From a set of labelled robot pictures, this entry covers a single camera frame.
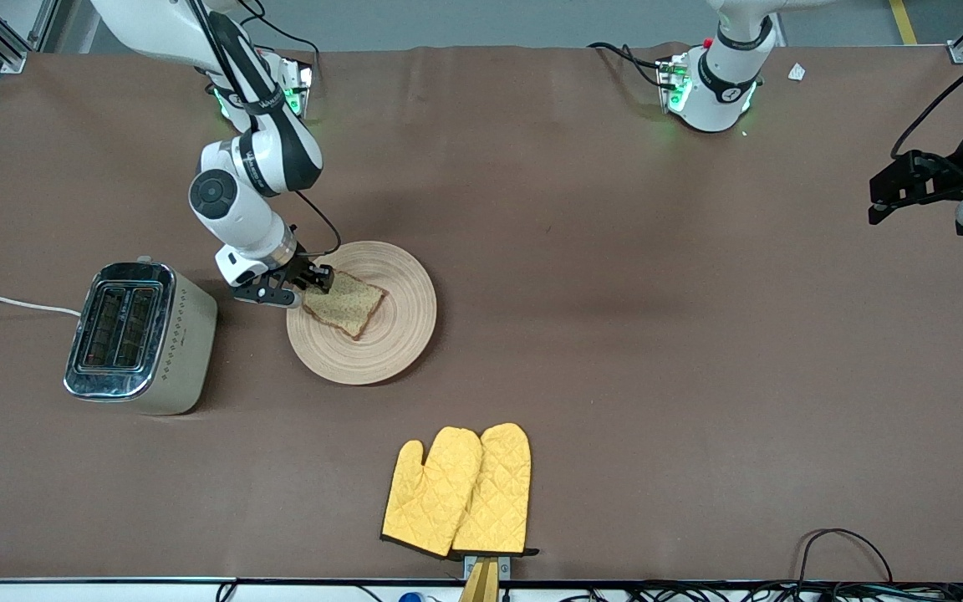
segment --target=oven mitt thumb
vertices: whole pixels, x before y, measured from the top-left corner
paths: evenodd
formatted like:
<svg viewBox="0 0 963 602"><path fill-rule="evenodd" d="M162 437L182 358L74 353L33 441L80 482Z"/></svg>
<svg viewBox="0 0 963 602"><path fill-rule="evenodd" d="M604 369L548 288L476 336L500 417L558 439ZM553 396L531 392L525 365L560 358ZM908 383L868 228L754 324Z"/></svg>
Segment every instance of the oven mitt thumb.
<svg viewBox="0 0 963 602"><path fill-rule="evenodd" d="M530 555L530 441L518 424L498 424L481 435L481 472L451 545L469 554Z"/></svg>
<svg viewBox="0 0 963 602"><path fill-rule="evenodd" d="M423 460L421 441L400 449L381 538L444 557L482 467L482 442L466 428L445 426Z"/></svg>

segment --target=table surface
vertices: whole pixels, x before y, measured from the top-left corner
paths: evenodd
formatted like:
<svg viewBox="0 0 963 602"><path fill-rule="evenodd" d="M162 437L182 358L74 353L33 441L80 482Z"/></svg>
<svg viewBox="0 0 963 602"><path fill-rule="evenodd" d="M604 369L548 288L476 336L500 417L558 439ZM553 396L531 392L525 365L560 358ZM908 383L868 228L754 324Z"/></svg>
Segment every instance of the table surface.
<svg viewBox="0 0 963 602"><path fill-rule="evenodd" d="M0 306L0 576L458 574L378 539L397 450L513 421L542 550L518 578L782 579L842 526L898 579L963 580L963 239L952 203L866 220L868 179L960 69L941 47L777 49L752 111L706 135L593 50L324 54L311 198L416 255L440 299L423 358L351 388L219 281L186 201L230 136L203 79L31 56L0 83L0 294L79 308L104 264L151 255L219 323L197 409L150 418L66 394L72 319ZM910 144L962 136L963 88ZM880 578L851 543L813 551L811 578Z"/></svg>

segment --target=white cable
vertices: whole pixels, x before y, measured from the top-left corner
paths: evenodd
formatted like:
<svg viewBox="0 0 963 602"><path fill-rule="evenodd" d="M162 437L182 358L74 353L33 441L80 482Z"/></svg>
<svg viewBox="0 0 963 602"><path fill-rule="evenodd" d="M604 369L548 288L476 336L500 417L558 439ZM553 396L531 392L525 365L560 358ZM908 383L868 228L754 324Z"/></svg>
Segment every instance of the white cable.
<svg viewBox="0 0 963 602"><path fill-rule="evenodd" d="M15 298L0 297L0 304L19 305L22 306L22 308L28 309L42 309L45 312L59 312L62 314L69 314L70 316L76 316L78 319L80 317L80 312L77 312L76 309L54 308L51 305L27 304L27 302L17 301Z"/></svg>

